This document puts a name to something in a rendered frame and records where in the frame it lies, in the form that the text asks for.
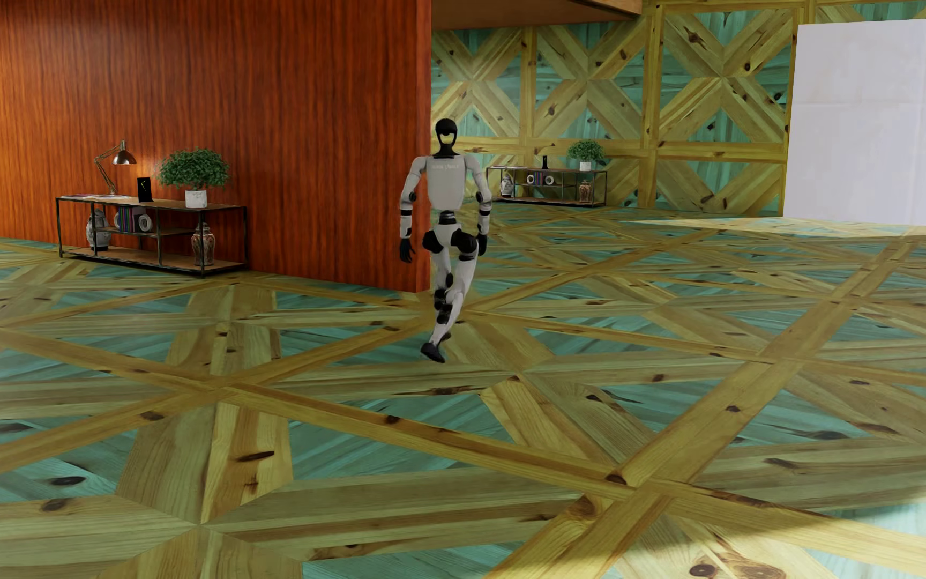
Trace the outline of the black metal wood console table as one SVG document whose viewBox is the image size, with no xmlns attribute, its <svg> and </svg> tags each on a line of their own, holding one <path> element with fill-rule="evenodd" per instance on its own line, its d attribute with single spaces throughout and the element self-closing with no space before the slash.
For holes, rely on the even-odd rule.
<svg viewBox="0 0 926 579">
<path fill-rule="evenodd" d="M 511 198 L 500 196 L 502 173 L 511 174 L 516 184 Z M 605 170 L 585 173 L 576 169 L 491 166 L 486 169 L 486 179 L 497 202 L 598 207 L 606 205 L 607 201 L 608 174 Z M 577 186 L 583 179 L 593 185 L 594 200 L 590 204 L 577 200 Z"/>
<path fill-rule="evenodd" d="M 93 208 L 105 211 L 112 233 L 112 241 L 107 251 L 95 253 L 89 247 L 86 237 L 84 246 L 70 248 L 64 246 L 62 223 L 62 206 L 64 203 L 84 204 L 87 207 L 86 221 Z M 117 206 L 144 207 L 145 213 L 153 221 L 154 232 L 151 234 L 123 233 L 117 230 L 113 224 Z M 158 200 L 142 204 L 138 202 L 137 198 L 126 196 L 116 202 L 72 201 L 62 200 L 57 197 L 55 198 L 55 212 L 58 255 L 60 257 L 81 257 L 93 261 L 196 274 L 200 277 L 248 267 L 248 210 L 242 205 L 208 203 L 205 209 L 191 209 L 187 208 L 183 201 L 177 200 Z M 236 261 L 225 261 L 218 257 L 217 236 L 214 234 L 216 239 L 215 263 L 210 267 L 197 268 L 193 265 L 190 237 L 199 224 L 207 222 L 208 213 L 216 212 L 236 212 L 240 215 L 242 220 L 242 254 Z"/>
</svg>

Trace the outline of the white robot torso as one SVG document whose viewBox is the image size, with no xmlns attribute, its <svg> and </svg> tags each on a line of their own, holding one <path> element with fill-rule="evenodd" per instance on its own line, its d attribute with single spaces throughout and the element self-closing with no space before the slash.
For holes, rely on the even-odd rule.
<svg viewBox="0 0 926 579">
<path fill-rule="evenodd" d="M 450 158 L 434 155 L 422 157 L 428 177 L 428 199 L 439 212 L 438 222 L 455 224 L 455 211 L 462 206 L 467 172 L 472 165 L 470 154 L 457 154 Z"/>
</svg>

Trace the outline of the large white wall panel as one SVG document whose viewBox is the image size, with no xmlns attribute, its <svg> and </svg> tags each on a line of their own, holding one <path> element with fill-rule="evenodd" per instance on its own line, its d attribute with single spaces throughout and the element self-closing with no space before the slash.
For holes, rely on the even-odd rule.
<svg viewBox="0 0 926 579">
<path fill-rule="evenodd" d="M 926 227 L 926 20 L 801 25 L 784 217 Z"/>
</svg>

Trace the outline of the green plant in white pot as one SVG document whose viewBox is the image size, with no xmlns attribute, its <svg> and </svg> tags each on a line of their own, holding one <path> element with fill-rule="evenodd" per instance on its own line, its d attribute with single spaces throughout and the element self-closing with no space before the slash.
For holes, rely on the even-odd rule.
<svg viewBox="0 0 926 579">
<path fill-rule="evenodd" d="M 593 171 L 598 162 L 606 158 L 606 153 L 599 141 L 580 139 L 568 147 L 567 158 L 575 160 L 578 170 L 586 173 Z"/>
<path fill-rule="evenodd" d="M 159 183 L 185 191 L 185 206 L 205 209 L 209 188 L 223 187 L 229 178 L 229 164 L 208 149 L 174 151 L 162 160 Z"/>
</svg>

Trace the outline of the robot right leg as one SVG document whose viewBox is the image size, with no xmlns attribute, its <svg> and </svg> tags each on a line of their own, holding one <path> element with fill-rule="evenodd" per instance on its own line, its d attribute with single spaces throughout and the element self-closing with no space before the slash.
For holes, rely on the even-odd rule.
<svg viewBox="0 0 926 579">
<path fill-rule="evenodd" d="M 422 246 L 430 253 L 431 262 L 434 265 L 434 307 L 438 311 L 436 316 L 438 324 L 444 324 L 449 320 L 449 313 L 452 309 L 451 306 L 445 305 L 445 295 L 454 282 L 451 248 L 452 237 L 458 229 L 458 224 L 438 224 L 425 233 L 422 239 Z"/>
</svg>

